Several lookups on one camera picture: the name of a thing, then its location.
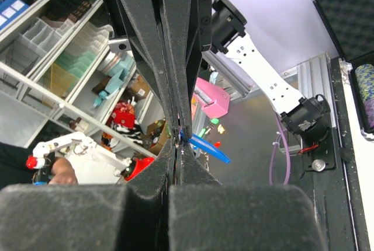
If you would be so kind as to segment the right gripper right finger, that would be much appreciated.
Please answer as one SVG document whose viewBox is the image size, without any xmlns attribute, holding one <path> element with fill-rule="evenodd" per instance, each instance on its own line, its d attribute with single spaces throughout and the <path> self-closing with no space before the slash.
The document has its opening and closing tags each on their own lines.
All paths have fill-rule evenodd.
<svg viewBox="0 0 374 251">
<path fill-rule="evenodd" d="M 326 250 L 306 193 L 296 186 L 222 186 L 187 146 L 169 146 L 178 183 L 168 193 L 171 250 Z"/>
</svg>

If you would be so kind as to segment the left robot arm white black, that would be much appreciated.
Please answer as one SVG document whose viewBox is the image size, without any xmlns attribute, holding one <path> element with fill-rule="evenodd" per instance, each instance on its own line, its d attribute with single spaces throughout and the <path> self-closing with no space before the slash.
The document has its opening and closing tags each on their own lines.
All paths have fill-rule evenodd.
<svg viewBox="0 0 374 251">
<path fill-rule="evenodd" d="M 113 26 L 114 52 L 129 50 L 160 101 L 175 144 L 192 136 L 191 100 L 203 53 L 223 53 L 268 98 L 286 129 L 307 144 L 330 134 L 328 108 L 291 87 L 245 31 L 246 19 L 229 0 L 103 0 Z"/>
</svg>

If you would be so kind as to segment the operator hand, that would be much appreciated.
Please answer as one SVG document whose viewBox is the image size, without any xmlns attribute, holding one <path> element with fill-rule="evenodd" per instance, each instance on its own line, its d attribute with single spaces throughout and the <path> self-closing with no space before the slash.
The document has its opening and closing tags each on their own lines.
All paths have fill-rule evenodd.
<svg viewBox="0 0 374 251">
<path fill-rule="evenodd" d="M 60 185 L 70 185 L 78 184 L 77 177 L 75 175 L 75 170 L 65 158 L 57 158 L 54 165 L 51 168 L 51 173 L 53 175 L 52 179 L 49 181 L 51 184 Z"/>
</svg>

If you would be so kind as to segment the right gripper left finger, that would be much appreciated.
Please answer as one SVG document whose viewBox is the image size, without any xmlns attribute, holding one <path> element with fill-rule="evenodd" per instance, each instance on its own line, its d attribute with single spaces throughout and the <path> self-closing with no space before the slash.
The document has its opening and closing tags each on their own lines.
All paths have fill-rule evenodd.
<svg viewBox="0 0 374 251">
<path fill-rule="evenodd" d="M 2 250 L 172 250 L 167 141 L 126 184 L 17 184 L 1 191 Z"/>
</svg>

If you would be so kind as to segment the blue key tag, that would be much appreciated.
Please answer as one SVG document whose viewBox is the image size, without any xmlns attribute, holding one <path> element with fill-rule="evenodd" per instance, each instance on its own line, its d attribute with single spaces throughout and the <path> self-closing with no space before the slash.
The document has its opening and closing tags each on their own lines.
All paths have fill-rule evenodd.
<svg viewBox="0 0 374 251">
<path fill-rule="evenodd" d="M 192 144 L 193 146 L 197 147 L 198 149 L 201 149 L 205 152 L 207 152 L 209 155 L 212 155 L 213 157 L 217 158 L 218 160 L 224 162 L 224 163 L 230 163 L 231 159 L 221 150 L 216 148 L 211 143 L 207 142 L 203 138 L 200 138 L 196 134 L 192 134 L 191 137 L 187 137 L 183 131 L 180 131 L 180 137 L 182 140 L 187 141 L 188 143 Z"/>
</svg>

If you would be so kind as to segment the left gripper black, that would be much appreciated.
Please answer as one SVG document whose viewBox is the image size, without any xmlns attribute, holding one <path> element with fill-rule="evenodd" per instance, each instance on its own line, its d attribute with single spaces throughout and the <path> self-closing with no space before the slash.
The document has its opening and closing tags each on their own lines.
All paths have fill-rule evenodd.
<svg viewBox="0 0 374 251">
<path fill-rule="evenodd" d="M 171 137 L 192 135 L 191 98 L 212 42 L 211 0 L 104 0 L 115 38 L 128 38 L 154 73 Z"/>
</svg>

